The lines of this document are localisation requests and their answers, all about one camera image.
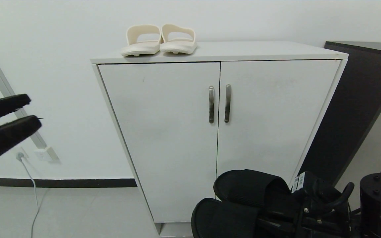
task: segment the cabinet base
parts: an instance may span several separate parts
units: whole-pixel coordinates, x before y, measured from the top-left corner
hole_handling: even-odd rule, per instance
[[[160,237],[193,237],[190,222],[156,223],[161,225]]]

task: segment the gray floor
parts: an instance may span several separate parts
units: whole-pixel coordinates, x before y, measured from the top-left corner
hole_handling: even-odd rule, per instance
[[[137,188],[38,188],[34,238],[156,238]],[[33,188],[0,187],[0,238],[28,238]]]

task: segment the metal handle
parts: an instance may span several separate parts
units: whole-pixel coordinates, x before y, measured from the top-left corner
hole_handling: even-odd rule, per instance
[[[208,99],[210,101],[210,124],[214,123],[214,87],[208,87]]]
[[[224,122],[229,122],[230,116],[230,98],[232,95],[232,86],[230,84],[226,85],[226,111],[224,112]]]

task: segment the white cable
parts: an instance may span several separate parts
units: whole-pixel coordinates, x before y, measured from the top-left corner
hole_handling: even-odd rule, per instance
[[[24,164],[22,158],[24,158],[24,154],[21,153],[21,152],[18,153],[16,159],[21,162],[21,164],[23,165],[24,169],[26,170],[27,175],[29,175],[29,178],[33,182],[33,190],[35,191],[36,207],[38,208],[38,211],[36,212],[35,218],[33,219],[32,229],[31,229],[31,232],[30,232],[30,238],[33,238],[33,227],[35,226],[36,217],[38,217],[38,214],[39,214],[39,211],[40,211],[40,207],[39,207],[39,204],[38,204],[38,196],[36,195],[36,183],[35,183],[35,180],[32,178],[32,176],[30,175],[29,171],[27,170],[27,167]]]

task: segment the label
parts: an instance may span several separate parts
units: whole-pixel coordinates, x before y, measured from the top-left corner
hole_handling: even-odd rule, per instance
[[[298,187],[296,188],[297,191],[304,186],[304,178],[305,178],[305,172],[299,175]]]
[[[292,186],[292,193],[296,191],[296,187],[298,186],[298,178],[299,176],[295,177],[295,182],[293,183],[293,186]]]

